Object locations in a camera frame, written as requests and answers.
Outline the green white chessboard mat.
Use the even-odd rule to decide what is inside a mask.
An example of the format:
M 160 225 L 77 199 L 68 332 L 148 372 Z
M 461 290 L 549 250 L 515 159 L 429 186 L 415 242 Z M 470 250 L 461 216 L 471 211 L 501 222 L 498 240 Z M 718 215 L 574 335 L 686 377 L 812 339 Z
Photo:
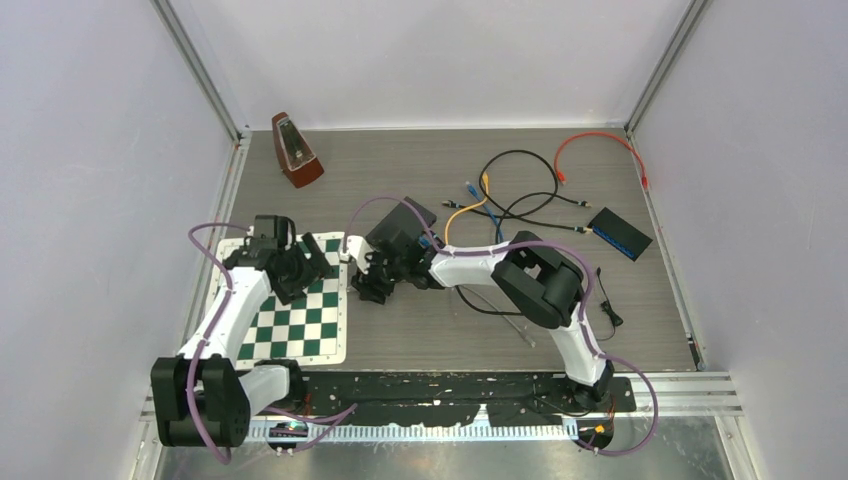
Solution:
M 315 233 L 316 243 L 332 267 L 309 286 L 303 298 L 283 304 L 267 297 L 248 327 L 236 367 L 249 370 L 258 361 L 293 359 L 302 367 L 338 365 L 347 353 L 348 268 L 340 262 L 341 232 Z

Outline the brown wooden metronome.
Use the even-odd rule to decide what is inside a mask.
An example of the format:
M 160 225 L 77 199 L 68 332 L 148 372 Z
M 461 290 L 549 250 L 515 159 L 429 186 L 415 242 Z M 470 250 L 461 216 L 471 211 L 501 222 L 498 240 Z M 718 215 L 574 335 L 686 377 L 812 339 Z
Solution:
M 272 134 L 280 169 L 295 188 L 303 188 L 324 174 L 318 156 L 286 112 L 272 118 Z

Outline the dark grey network switch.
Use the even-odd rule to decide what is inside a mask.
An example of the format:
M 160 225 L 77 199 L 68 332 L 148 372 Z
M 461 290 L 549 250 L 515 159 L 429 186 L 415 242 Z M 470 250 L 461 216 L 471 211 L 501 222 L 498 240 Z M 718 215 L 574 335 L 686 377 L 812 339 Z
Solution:
M 407 206 L 398 203 L 365 237 L 376 251 L 397 257 L 424 252 L 429 243 L 421 243 L 425 228 Z

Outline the black blue network switch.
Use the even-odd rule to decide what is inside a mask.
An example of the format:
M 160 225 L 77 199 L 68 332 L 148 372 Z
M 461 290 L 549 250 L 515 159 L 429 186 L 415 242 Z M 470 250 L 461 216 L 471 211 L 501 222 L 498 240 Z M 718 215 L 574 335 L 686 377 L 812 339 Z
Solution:
M 636 261 L 653 243 L 652 238 L 607 207 L 590 220 L 588 227 L 631 261 Z

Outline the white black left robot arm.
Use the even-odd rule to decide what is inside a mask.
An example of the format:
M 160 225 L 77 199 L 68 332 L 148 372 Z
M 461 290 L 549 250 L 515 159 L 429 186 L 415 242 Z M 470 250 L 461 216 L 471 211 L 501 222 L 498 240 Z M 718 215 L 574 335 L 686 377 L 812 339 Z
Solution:
M 228 462 L 250 420 L 276 407 L 298 412 L 307 398 L 297 361 L 268 359 L 239 372 L 237 356 L 253 318 L 270 296 L 283 303 L 305 297 L 331 264 L 310 232 L 298 233 L 281 215 L 258 215 L 225 259 L 188 232 L 190 242 L 223 278 L 195 333 L 173 356 L 155 360 L 150 382 L 158 436 L 167 447 L 206 447 Z

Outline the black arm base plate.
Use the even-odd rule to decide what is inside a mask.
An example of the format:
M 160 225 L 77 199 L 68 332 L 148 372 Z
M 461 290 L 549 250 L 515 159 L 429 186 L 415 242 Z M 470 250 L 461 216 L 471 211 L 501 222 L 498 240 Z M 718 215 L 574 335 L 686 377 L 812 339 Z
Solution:
M 629 379 L 614 377 L 599 401 L 561 373 L 312 371 L 273 407 L 355 426 L 466 426 L 484 413 L 495 426 L 554 425 L 566 417 L 631 413 Z

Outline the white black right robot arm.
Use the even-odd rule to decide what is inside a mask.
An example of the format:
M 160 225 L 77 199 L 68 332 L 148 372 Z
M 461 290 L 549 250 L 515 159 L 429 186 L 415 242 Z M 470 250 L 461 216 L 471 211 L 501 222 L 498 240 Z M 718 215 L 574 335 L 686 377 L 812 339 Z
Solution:
M 536 235 L 521 231 L 510 242 L 483 247 L 422 239 L 370 244 L 364 237 L 347 236 L 340 258 L 355 266 L 351 284 L 360 298 L 378 304 L 401 282 L 421 290 L 499 288 L 520 316 L 549 332 L 577 406 L 596 410 L 610 398 L 614 368 L 603 359 L 586 319 L 584 274 Z

